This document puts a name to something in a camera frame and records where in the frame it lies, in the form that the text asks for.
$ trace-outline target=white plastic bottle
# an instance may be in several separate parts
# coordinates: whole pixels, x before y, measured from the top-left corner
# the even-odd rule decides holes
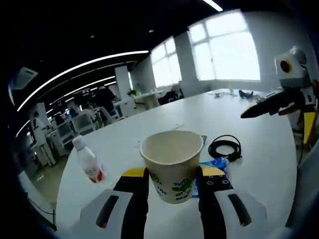
[[[84,173],[94,183],[102,181],[105,175],[101,165],[99,164],[96,155],[84,142],[83,137],[81,135],[76,136],[72,140],[72,143],[77,150],[79,165]]]

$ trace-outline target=floor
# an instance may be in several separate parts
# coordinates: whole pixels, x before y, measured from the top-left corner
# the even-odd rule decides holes
[[[43,197],[52,205],[56,206],[56,199],[60,187],[60,181],[64,167],[68,160],[67,156],[57,159],[56,165],[53,167],[45,166],[38,169],[31,178],[31,182]]]

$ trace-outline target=ceiling light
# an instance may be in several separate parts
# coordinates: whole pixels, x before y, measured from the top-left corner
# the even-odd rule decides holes
[[[80,75],[74,76],[74,77],[70,78],[70,80],[72,80],[72,79],[74,79],[74,78],[77,78],[77,77],[79,77],[79,76],[83,76],[83,75],[88,74],[88,73],[93,72],[93,71],[96,71],[96,69],[91,70],[91,71],[86,71],[86,72],[84,72],[84,73],[82,73],[82,74],[80,74]]]
[[[106,59],[110,59],[110,58],[114,58],[114,57],[120,57],[120,56],[127,56],[127,55],[135,55],[135,54],[145,54],[148,53],[149,51],[131,51],[131,52],[124,52],[124,53],[118,53],[118,54],[114,54],[114,55],[109,55],[109,56],[104,56],[104,57],[100,57],[88,62],[84,62],[80,65],[74,66],[66,71],[63,71],[62,73],[56,75],[55,77],[51,78],[50,80],[48,80],[47,82],[45,82],[43,85],[41,85],[39,88],[37,88],[35,91],[33,91],[23,102],[22,104],[19,106],[19,108],[17,109],[17,111],[20,111],[21,108],[38,92],[40,91],[42,88],[44,88],[45,86],[47,86],[48,84],[50,84],[52,81],[54,81],[55,79],[75,70],[78,69],[82,66],[86,66],[89,65],[91,63],[97,62],[97,61],[102,61],[102,60],[106,60]]]
[[[214,1],[212,0],[203,0],[205,3],[216,9],[217,11],[223,11],[223,9]]]
[[[101,70],[101,69],[104,69],[104,68],[107,68],[107,67],[117,66],[117,65],[121,65],[121,64],[127,64],[127,63],[131,63],[131,62],[136,62],[136,61],[119,62],[119,63],[115,63],[115,64],[112,64],[112,65],[102,66],[100,68],[97,68],[96,70]]]
[[[74,92],[77,92],[77,91],[79,91],[79,90],[81,90],[81,89],[84,89],[84,88],[86,88],[86,87],[88,87],[88,86],[91,86],[91,85],[94,85],[94,84],[96,84],[96,83],[99,83],[99,82],[102,82],[102,81],[106,81],[106,80],[112,79],[112,78],[115,78],[115,76],[111,76],[111,77],[108,77],[108,78],[105,78],[105,79],[102,79],[102,80],[99,80],[99,81],[90,83],[90,84],[88,84],[88,85],[82,86],[82,87],[80,87],[79,89],[76,89],[76,90],[74,90],[74,91],[69,92],[68,94],[65,94],[64,97],[65,97],[65,96],[68,96],[68,95],[70,95],[70,94],[72,94],[72,93],[74,93]]]
[[[78,88],[78,89],[76,89],[76,90],[74,90],[74,91],[71,91],[71,92],[69,92],[68,94],[65,94],[64,96],[62,96],[62,97],[56,99],[55,101],[51,102],[50,105],[54,104],[55,102],[57,102],[58,100],[62,99],[62,98],[65,97],[65,96],[68,96],[68,95],[70,95],[70,94],[72,94],[72,93],[78,93],[77,91],[79,91],[79,90],[81,90],[81,89],[84,89],[84,88],[86,88],[86,87],[88,87],[88,86],[91,86],[91,85],[94,85],[94,84],[96,84],[96,83],[99,83],[99,82],[101,82],[101,81],[106,81],[106,80],[111,79],[111,78],[115,78],[115,76],[111,76],[111,77],[108,77],[108,78],[105,78],[105,79],[102,79],[102,80],[99,80],[99,81],[90,83],[90,84],[88,84],[88,85],[82,86],[82,87],[80,87],[80,88]]]
[[[70,100],[72,100],[72,99],[74,99],[74,97],[71,97],[71,98],[65,100],[65,102],[68,102],[68,101],[70,101]]]
[[[115,83],[116,83],[116,81],[113,81],[113,82],[105,84],[104,86],[109,86],[109,85],[112,85],[112,84],[115,84]]]
[[[22,126],[22,128],[18,131],[18,133],[16,133],[16,135],[15,135],[16,138],[18,137],[18,135],[20,134],[20,132],[23,130],[23,128],[24,128],[28,123],[30,123],[30,120],[28,120],[28,121],[24,124],[24,126]]]

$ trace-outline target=black ceiling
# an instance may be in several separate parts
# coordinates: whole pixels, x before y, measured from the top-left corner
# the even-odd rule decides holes
[[[286,8],[277,0],[215,2],[224,10],[283,11]],[[190,24],[217,13],[201,0],[114,0],[84,5],[65,3],[71,6],[53,4],[14,10],[16,21],[10,35],[9,70],[14,74],[25,66],[38,72],[25,89],[13,91],[16,108],[44,82],[71,67],[111,54],[152,50],[168,37],[184,32]],[[36,101],[48,104],[83,85],[112,76],[114,67],[70,80],[74,76],[110,64],[139,62],[145,57],[147,54],[113,58],[70,72],[38,92],[18,114],[24,115]]]

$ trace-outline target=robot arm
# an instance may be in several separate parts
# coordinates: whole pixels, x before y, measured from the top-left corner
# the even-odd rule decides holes
[[[304,118],[304,144],[308,143],[316,123],[316,97],[306,68],[306,54],[294,46],[275,58],[276,73],[282,90],[270,93],[265,99],[250,106],[241,118],[254,118],[265,113],[274,115],[280,108],[294,103]]]

